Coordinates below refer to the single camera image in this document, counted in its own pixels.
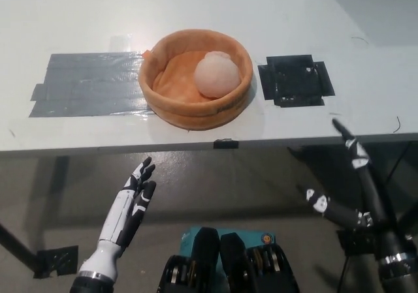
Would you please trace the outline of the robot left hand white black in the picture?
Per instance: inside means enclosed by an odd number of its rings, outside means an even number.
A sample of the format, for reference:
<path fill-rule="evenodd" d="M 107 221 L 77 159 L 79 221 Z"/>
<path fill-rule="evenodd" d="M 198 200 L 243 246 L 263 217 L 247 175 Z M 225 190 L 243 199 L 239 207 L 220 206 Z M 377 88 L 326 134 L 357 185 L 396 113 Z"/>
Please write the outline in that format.
<path fill-rule="evenodd" d="M 106 216 L 99 241 L 109 241 L 121 248 L 130 245 L 156 188 L 156 182 L 150 180 L 154 170 L 152 158 L 148 157 L 128 177 Z"/>

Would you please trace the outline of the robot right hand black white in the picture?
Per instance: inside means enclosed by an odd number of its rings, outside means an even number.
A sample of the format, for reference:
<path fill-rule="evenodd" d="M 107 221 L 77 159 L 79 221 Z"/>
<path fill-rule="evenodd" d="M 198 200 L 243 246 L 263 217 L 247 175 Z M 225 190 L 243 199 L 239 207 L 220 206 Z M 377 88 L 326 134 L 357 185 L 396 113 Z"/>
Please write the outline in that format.
<path fill-rule="evenodd" d="M 370 232 L 374 237 L 376 260 L 389 264 L 415 255 L 416 247 L 399 228 L 389 195 L 369 154 L 339 120 L 334 118 L 332 124 L 341 134 L 351 165 L 360 180 L 365 211 L 349 209 L 314 189 L 299 187 L 306 201 L 316 212 L 342 228 Z"/>

